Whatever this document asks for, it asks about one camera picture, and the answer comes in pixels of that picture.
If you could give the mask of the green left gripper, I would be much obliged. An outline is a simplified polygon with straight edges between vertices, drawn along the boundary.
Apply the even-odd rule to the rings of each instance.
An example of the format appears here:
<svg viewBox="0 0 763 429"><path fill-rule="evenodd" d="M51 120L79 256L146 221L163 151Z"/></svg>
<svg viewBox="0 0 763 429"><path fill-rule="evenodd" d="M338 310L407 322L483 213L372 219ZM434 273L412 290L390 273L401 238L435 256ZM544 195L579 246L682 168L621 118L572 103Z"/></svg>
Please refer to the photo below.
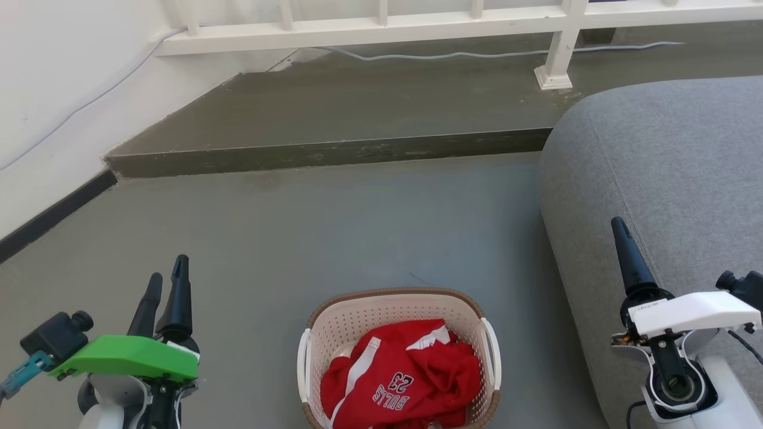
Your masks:
<svg viewBox="0 0 763 429"><path fill-rule="evenodd" d="M179 255L170 276L171 288L156 334L180 344L193 334L193 303L189 257ZM200 356L183 347L153 339L156 310L163 292L163 275L153 272L131 320L128 335L101 335L54 368L54 378L82 373L168 378L186 382L198 378Z"/></svg>

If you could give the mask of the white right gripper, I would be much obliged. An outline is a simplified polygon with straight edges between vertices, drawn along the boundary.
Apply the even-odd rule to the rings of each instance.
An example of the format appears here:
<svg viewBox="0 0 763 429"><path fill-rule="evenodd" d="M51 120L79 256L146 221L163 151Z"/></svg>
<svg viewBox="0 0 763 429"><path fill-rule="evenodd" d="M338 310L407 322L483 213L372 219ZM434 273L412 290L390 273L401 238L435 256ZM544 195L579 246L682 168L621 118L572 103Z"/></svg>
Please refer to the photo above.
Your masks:
<svg viewBox="0 0 763 429"><path fill-rule="evenodd" d="M621 217L611 220L622 283L628 296L656 285L637 242ZM662 299L626 311L639 337L654 338L696 329L738 328L761 324L760 310L728 291L698 291L675 299Z"/></svg>

